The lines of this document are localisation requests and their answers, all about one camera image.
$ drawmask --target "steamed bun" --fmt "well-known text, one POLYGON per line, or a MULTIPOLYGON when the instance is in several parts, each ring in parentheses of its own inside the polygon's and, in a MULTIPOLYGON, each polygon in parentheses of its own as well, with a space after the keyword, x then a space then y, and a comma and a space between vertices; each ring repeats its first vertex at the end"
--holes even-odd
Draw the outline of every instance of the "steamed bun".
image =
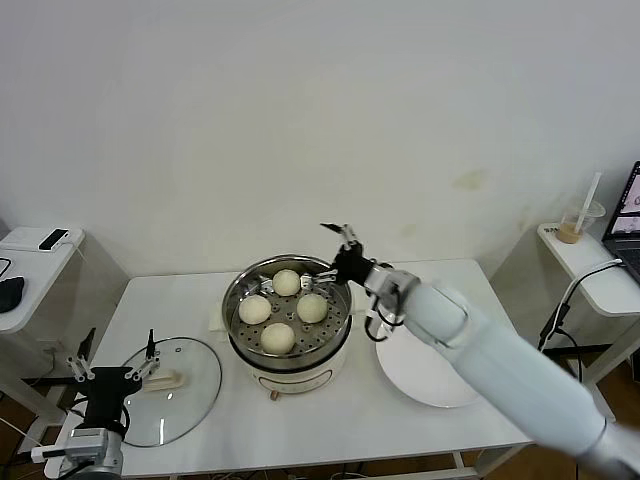
POLYGON ((308 293, 297 306, 298 316, 305 323, 318 323, 327 316, 327 301, 317 293, 308 293))
POLYGON ((273 323, 262 331, 260 343, 265 352, 283 355, 291 351, 296 343, 296 336, 289 325, 273 323))
POLYGON ((280 270, 273 277, 273 289, 281 297, 290 297, 300 290, 300 275, 293 270, 280 270))
POLYGON ((249 295, 239 307, 240 320, 249 325, 258 325, 271 315, 271 303, 260 295, 249 295))

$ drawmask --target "white table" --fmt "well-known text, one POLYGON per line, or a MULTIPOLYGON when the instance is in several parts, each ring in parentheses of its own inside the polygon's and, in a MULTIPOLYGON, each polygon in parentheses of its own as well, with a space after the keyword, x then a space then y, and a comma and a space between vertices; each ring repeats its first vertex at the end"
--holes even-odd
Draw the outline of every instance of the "white table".
MULTIPOLYGON (((615 257, 591 235, 585 234, 575 244, 569 245, 556 238, 557 223, 538 227, 538 235, 573 278, 584 274, 594 265, 615 257)), ((580 291, 593 309, 606 317, 640 315, 640 286, 622 268, 612 268, 586 278, 580 283, 580 291)), ((633 323, 598 359, 583 373, 585 385, 594 394, 598 406, 610 418, 613 413, 596 388, 611 370, 640 348, 640 322, 633 323)))
MULTIPOLYGON (((396 265, 424 280, 455 285, 490 317, 513 328, 473 260, 396 265)), ((123 475, 160 476, 269 469, 296 465, 367 461, 442 452, 480 450, 474 467, 421 474, 421 478, 486 475, 530 440, 484 400, 457 409, 428 407, 398 391, 385 377, 375 345, 362 331, 363 297, 356 294, 354 331, 344 369, 329 385, 302 395, 269 400, 232 350, 226 335, 208 330, 210 310, 233 273, 134 278, 122 297, 93 360, 119 365, 146 342, 191 336, 210 344, 223 369, 213 410, 194 430, 156 448, 124 446, 123 475)), ((58 437, 64 441, 79 418, 70 415, 58 437)), ((55 478, 61 460, 45 468, 55 478)))
MULTIPOLYGON (((0 257, 11 260, 11 266, 0 280, 13 277, 25 279, 20 304, 10 312, 0 313, 0 335, 13 334, 12 341, 33 352, 34 358, 42 353, 39 352, 36 342, 20 330, 29 322, 83 239, 84 232, 73 229, 69 230, 69 238, 65 240, 68 243, 61 245, 54 252, 0 249, 0 257)), ((0 262, 0 268, 4 268, 4 265, 5 262, 0 262)), ((0 390, 52 424, 59 424, 64 418, 64 412, 56 407, 55 403, 29 387, 7 368, 0 368, 0 390)))

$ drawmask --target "wooden floor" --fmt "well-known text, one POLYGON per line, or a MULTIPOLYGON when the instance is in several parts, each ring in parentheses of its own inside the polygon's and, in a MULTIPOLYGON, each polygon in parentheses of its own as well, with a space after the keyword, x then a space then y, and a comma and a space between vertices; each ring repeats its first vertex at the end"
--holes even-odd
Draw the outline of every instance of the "wooden floor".
MULTIPOLYGON (((598 386, 618 421, 640 429, 640 385, 631 380, 630 367, 623 363, 605 377, 598 386)), ((30 412, 6 396, 0 400, 0 416, 23 430, 28 429, 33 421, 33 415, 30 412)), ((57 433, 58 429, 49 429, 43 443, 52 443, 57 433)), ((42 465, 27 464, 5 468, 17 449, 19 441, 20 435, 18 433, 0 423, 0 464, 3 466, 0 480, 44 479, 42 465)), ((466 453, 464 455, 465 463, 470 464, 476 455, 477 453, 474 452, 466 453)), ((353 463, 296 468, 286 472, 284 470, 243 472, 233 475, 227 480, 248 480, 249 476, 251 476, 251 480, 287 480, 287 474, 305 477, 308 480, 327 480, 332 474, 337 474, 334 479, 339 479, 343 471, 359 471, 364 475, 380 476, 453 467, 453 458, 450 455, 437 455, 412 459, 382 460, 368 462, 364 465, 353 463)), ((491 473, 486 480, 572 480, 575 478, 574 475, 575 463, 572 459, 548 449, 530 446, 491 473)), ((581 472, 580 478, 590 480, 595 477, 581 472)), ((189 480, 220 479, 221 475, 211 476, 211 479, 208 475, 189 477, 189 480)))

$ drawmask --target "table leg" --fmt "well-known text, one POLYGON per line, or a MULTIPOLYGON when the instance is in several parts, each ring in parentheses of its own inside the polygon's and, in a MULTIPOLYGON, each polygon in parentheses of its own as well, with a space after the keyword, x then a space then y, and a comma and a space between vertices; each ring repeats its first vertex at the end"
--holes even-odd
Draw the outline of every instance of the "table leg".
POLYGON ((478 476, 480 478, 486 477, 487 475, 489 475, 489 473, 509 460, 524 447, 525 445, 516 445, 513 447, 502 447, 483 450, 473 466, 478 472, 478 476))
POLYGON ((640 321, 636 321, 584 371, 584 383, 596 384, 640 348, 640 321))
POLYGON ((382 475, 375 480, 475 480, 478 472, 473 467, 448 468, 446 470, 433 470, 430 472, 402 473, 399 475, 382 475))
POLYGON ((6 368, 0 368, 0 390, 38 417, 43 417, 52 423, 64 421, 65 413, 61 409, 20 380, 18 376, 8 372, 6 368))
MULTIPOLYGON (((66 387, 64 386, 55 386, 49 389, 49 393, 47 393, 46 399, 51 403, 57 405, 64 394, 66 387)), ((62 422, 52 423, 45 418, 38 417, 34 420, 34 422, 27 430, 27 435, 29 435, 34 440, 42 440, 44 438, 44 434, 47 432, 47 428, 49 427, 61 427, 64 424, 64 420, 62 422)), ((22 452, 30 452, 33 447, 37 447, 38 445, 28 438, 24 438, 18 447, 18 453, 22 452)))
POLYGON ((456 464, 456 468, 464 468, 464 461, 460 452, 453 452, 453 461, 456 464))

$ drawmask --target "robotic arm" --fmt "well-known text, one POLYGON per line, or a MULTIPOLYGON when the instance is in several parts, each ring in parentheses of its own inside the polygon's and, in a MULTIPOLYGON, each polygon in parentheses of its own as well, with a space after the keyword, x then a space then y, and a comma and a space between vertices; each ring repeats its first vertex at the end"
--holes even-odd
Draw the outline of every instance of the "robotic arm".
MULTIPOLYGON (((391 329, 402 324, 538 444, 563 451, 607 478, 640 478, 640 436, 606 421, 591 394, 517 334, 444 286, 362 256, 349 225, 333 268, 338 282, 364 287, 391 329)), ((367 335, 371 317, 367 318, 367 335)))
POLYGON ((145 359, 137 370, 132 367, 89 367, 88 357, 95 328, 80 344, 76 357, 67 364, 74 372, 78 392, 86 402, 83 421, 69 434, 63 446, 51 445, 31 450, 34 463, 65 457, 58 480, 119 480, 122 472, 122 441, 129 429, 129 413, 124 401, 142 388, 142 380, 159 366, 153 330, 149 332, 145 359), (124 413, 126 424, 121 422, 124 413))

